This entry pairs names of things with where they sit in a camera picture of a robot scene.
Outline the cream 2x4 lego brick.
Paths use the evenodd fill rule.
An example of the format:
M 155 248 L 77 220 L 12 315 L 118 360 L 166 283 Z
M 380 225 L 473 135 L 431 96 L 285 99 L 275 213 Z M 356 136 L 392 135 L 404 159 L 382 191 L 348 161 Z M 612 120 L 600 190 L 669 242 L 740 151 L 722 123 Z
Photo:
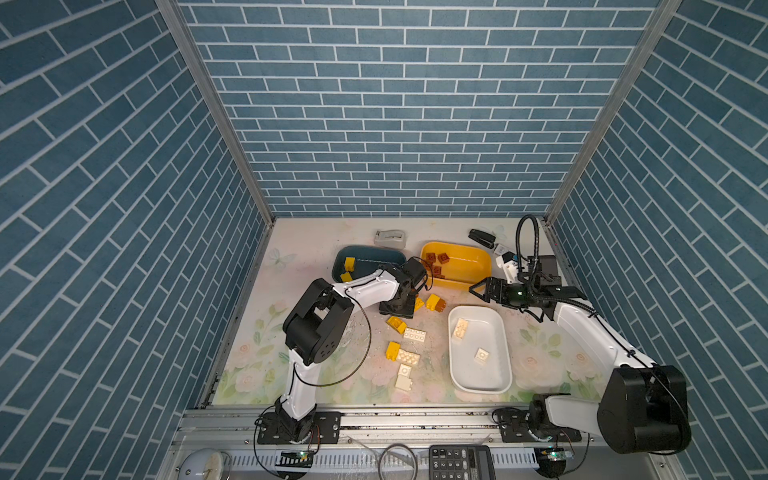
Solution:
M 462 340 L 466 335 L 468 327 L 469 327 L 469 322 L 464 318 L 459 318 L 454 327 L 452 337 L 457 340 Z

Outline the small white 2x2 lego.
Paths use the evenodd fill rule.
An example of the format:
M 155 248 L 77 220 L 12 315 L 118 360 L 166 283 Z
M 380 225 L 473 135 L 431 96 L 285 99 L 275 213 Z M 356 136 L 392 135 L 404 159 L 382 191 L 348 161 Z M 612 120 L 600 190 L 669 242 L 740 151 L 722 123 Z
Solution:
M 485 364 L 488 361 L 490 353 L 482 348 L 478 348 L 474 360 L 478 363 Z

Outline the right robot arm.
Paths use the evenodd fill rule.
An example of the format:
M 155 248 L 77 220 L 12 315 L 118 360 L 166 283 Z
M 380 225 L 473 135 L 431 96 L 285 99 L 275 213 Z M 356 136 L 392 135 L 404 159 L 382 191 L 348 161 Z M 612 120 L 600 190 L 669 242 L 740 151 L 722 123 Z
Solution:
M 522 422 L 539 442 L 567 430 L 600 436 L 616 453 L 674 455 L 691 442 L 687 382 L 672 365 L 661 365 L 611 327 L 575 286 L 563 284 L 557 260 L 540 252 L 540 229 L 533 229 L 533 252 L 502 246 L 495 235 L 473 229 L 469 238 L 493 250 L 504 275 L 487 277 L 470 293 L 486 303 L 551 320 L 568 332 L 607 375 L 599 400 L 568 394 L 536 395 Z

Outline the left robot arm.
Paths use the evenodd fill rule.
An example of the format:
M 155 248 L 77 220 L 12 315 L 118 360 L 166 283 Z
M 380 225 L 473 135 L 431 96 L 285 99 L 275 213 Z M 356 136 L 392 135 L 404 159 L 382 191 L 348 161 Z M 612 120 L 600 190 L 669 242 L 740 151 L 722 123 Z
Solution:
M 314 280 L 283 323 L 289 377 L 273 409 L 264 411 L 258 421 L 257 442 L 301 444 L 318 442 L 325 435 L 335 443 L 331 422 L 340 414 L 319 413 L 316 393 L 345 380 L 322 383 L 321 363 L 339 347 L 353 313 L 365 313 L 378 304 L 384 314 L 413 314 L 417 294 L 427 285 L 430 274 L 425 260 L 411 257 L 400 265 L 383 264 L 350 281 L 331 284 L 322 278 Z

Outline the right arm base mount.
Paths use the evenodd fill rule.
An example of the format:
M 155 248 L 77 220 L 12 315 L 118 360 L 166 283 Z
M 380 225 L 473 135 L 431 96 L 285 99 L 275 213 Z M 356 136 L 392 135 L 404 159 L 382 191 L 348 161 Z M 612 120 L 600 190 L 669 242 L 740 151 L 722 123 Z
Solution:
M 498 427 L 502 442 L 580 442 L 579 430 L 556 426 L 549 419 L 545 407 L 549 397 L 551 394 L 535 394 L 525 409 L 505 406 L 493 410 L 490 418 Z

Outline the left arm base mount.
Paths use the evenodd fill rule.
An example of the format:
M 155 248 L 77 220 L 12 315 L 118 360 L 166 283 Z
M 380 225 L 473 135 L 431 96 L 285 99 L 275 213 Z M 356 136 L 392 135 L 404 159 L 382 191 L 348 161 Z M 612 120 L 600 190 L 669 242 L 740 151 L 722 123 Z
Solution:
M 260 445 L 337 444 L 342 414 L 338 411 L 313 409 L 300 420 L 291 417 L 284 409 L 265 411 L 259 418 L 257 440 Z

